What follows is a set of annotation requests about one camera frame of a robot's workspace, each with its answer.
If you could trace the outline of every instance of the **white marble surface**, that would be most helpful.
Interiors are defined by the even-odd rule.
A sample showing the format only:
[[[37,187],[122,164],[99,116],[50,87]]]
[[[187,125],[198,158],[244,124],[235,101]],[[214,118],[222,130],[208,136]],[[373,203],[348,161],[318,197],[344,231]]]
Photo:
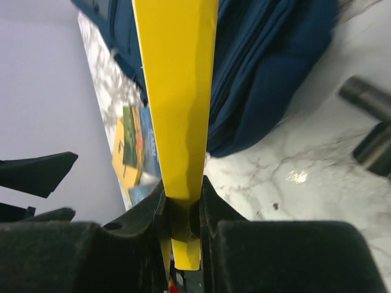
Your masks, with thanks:
[[[357,165],[351,151],[376,121],[337,96],[361,74],[391,89],[391,1],[343,0],[335,40],[295,94],[285,119],[252,148],[208,158],[220,196],[252,220],[342,220],[365,236],[391,288],[391,184]],[[79,24],[112,148],[115,121],[137,90],[97,30]]]

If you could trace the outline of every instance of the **yellow book cover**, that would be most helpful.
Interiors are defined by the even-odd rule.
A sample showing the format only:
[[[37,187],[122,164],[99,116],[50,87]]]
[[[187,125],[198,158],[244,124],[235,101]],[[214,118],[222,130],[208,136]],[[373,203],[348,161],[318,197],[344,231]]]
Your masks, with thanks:
[[[189,209],[200,198],[218,0],[133,0],[178,269],[198,270]]]
[[[125,153],[125,129],[123,127],[123,119],[117,120],[117,130],[115,131],[114,152],[112,154],[112,166],[120,181],[120,184],[128,199],[130,200],[129,189],[138,184],[141,176],[141,171],[127,166],[123,163],[123,155]]]

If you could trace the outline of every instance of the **dark metal tube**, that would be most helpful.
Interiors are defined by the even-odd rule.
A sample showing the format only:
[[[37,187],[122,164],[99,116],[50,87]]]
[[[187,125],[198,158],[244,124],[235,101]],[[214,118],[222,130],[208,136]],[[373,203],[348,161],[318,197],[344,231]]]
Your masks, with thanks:
[[[391,124],[379,123],[353,151],[367,170],[391,179]]]
[[[380,121],[391,121],[391,94],[376,88],[368,81],[352,76],[342,85],[339,94]]]

